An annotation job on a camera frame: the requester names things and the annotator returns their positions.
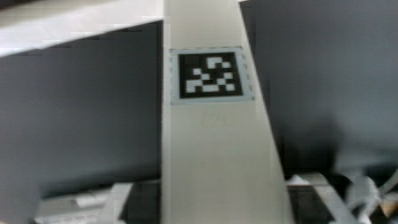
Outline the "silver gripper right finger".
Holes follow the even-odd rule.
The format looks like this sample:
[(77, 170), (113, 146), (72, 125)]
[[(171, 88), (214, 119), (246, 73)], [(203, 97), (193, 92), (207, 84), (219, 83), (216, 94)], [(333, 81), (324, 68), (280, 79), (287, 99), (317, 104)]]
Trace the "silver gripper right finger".
[(329, 215), (333, 216), (333, 220), (328, 222), (328, 224), (360, 224), (338, 191), (320, 173), (296, 174), (287, 181), (287, 186), (290, 188), (312, 188), (324, 208), (329, 212)]

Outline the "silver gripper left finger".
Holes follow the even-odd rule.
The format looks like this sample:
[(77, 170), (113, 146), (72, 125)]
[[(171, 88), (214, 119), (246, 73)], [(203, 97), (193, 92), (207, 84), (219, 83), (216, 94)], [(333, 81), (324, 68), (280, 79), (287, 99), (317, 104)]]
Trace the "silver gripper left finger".
[(49, 198), (40, 203), (38, 224), (127, 224), (121, 213), (129, 201), (132, 183), (111, 188)]

